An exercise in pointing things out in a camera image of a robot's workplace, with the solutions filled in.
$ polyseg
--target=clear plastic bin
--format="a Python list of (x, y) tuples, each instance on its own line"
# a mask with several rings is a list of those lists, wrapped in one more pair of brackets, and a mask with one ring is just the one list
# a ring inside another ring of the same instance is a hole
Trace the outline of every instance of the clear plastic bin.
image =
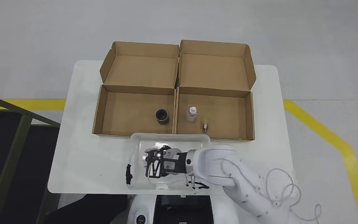
[(207, 148), (210, 146), (210, 138), (206, 134), (150, 134), (134, 133), (131, 136), (132, 149), (129, 156), (131, 174), (133, 178), (129, 189), (140, 190), (190, 190), (186, 186), (185, 174), (168, 175), (156, 178), (145, 176), (145, 150), (149, 148), (161, 148), (168, 145), (171, 148), (179, 148), (182, 152), (192, 149)]

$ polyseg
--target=cable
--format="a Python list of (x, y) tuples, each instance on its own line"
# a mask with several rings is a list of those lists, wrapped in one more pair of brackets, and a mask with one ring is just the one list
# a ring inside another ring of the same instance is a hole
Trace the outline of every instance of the cable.
[[(238, 169), (238, 171), (240, 172), (240, 174), (242, 175), (242, 177), (247, 181), (247, 183), (248, 183), (249, 185), (251, 185), (251, 187), (252, 187), (254, 190), (257, 189), (256, 186), (255, 186), (254, 184), (252, 184), (252, 182), (249, 181), (249, 180), (247, 179), (247, 177), (242, 173), (240, 167), (239, 167), (237, 164), (235, 164), (233, 161), (228, 160), (228, 159), (226, 159), (226, 158), (218, 158), (218, 159), (216, 159), (216, 160), (227, 161), (227, 162), (229, 162), (230, 164), (232, 164), (233, 166), (235, 166), (235, 167)], [(221, 168), (222, 168), (222, 172), (223, 172), (223, 173), (225, 173), (225, 174), (228, 175), (228, 176), (232, 176), (231, 173), (228, 173), (228, 174), (227, 174), (227, 173), (225, 172), (224, 167), (223, 167), (223, 162), (221, 163)], [(269, 190), (268, 190), (268, 179), (269, 179), (269, 177), (270, 177), (270, 174), (271, 174), (273, 171), (275, 171), (275, 170), (281, 171), (281, 172), (283, 172), (284, 174), (286, 174), (286, 175), (289, 177), (290, 181), (291, 181), (291, 184), (288, 184), (287, 186), (285, 186), (285, 187), (283, 188), (282, 193), (281, 193), (281, 199), (279, 199), (279, 200), (272, 199), (272, 198), (270, 197)], [(291, 191), (290, 191), (290, 193), (289, 193), (286, 197), (284, 197), (284, 194), (285, 194), (285, 192), (286, 192), (286, 188), (288, 188), (289, 186), (292, 186)], [(266, 175), (266, 180), (265, 180), (265, 191), (266, 191), (267, 196), (265, 196), (265, 195), (262, 194), (261, 192), (258, 192), (258, 193), (259, 193), (261, 196), (263, 196), (265, 199), (267, 199), (268, 201), (270, 201), (271, 204), (274, 204), (274, 203), (276, 203), (276, 202), (279, 202), (280, 205), (281, 205), (284, 200), (286, 200), (286, 199), (288, 199), (289, 197), (291, 197), (291, 195), (293, 194), (293, 190), (294, 190), (295, 187), (297, 188), (297, 190), (298, 190), (298, 192), (299, 192), (299, 197), (298, 197), (298, 199), (297, 199), (297, 201), (296, 201), (295, 203), (293, 203), (292, 205), (290, 205), (290, 207), (289, 207), (289, 212), (291, 212), (293, 215), (295, 215), (298, 219), (300, 219), (300, 220), (302, 220), (302, 221), (305, 221), (305, 222), (316, 221), (317, 224), (319, 224), (318, 219), (319, 219), (319, 217), (320, 217), (321, 214), (322, 214), (322, 206), (321, 206), (319, 203), (317, 203), (317, 204), (315, 205), (315, 207), (314, 207), (314, 218), (311, 218), (311, 219), (302, 218), (302, 217), (298, 216), (298, 215), (292, 210), (292, 208), (293, 208), (294, 206), (296, 206), (297, 204), (300, 203), (301, 197), (302, 197), (302, 193), (301, 193), (301, 189), (300, 189), (296, 184), (294, 184), (292, 177), (291, 177), (285, 170), (280, 169), (280, 168), (271, 169), (271, 170), (267, 173), (267, 175)]]

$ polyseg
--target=box lid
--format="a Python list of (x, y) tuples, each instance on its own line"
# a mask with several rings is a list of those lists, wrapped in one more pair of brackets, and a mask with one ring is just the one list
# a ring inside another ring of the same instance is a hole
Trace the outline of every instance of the box lid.
[(174, 88), (179, 46), (113, 42), (100, 74), (107, 85)]
[(247, 44), (182, 40), (181, 87), (250, 91), (256, 80)]

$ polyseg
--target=cardboard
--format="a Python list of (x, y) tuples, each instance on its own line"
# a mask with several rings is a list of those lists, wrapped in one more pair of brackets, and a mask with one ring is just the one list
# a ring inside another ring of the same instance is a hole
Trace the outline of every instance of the cardboard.
[[(178, 45), (114, 42), (100, 69), (92, 133), (173, 133), (178, 53)], [(159, 109), (168, 111), (168, 124), (157, 122)]]
[[(207, 121), (210, 138), (254, 140), (255, 80), (247, 44), (182, 40), (175, 133), (203, 134)], [(197, 107), (194, 122), (186, 120), (191, 106)]]
[[(255, 139), (256, 75), (247, 44), (114, 42), (100, 75), (94, 134), (203, 134), (208, 122), (211, 138)], [(191, 106), (198, 110), (194, 122), (186, 120)], [(168, 111), (167, 125), (157, 122), (158, 109)]]

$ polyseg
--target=black cup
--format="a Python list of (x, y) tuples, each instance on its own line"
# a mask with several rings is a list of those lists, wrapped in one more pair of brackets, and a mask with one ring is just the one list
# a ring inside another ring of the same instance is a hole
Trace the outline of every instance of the black cup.
[(156, 118), (159, 124), (164, 125), (169, 123), (169, 114), (164, 109), (159, 109), (156, 112)]

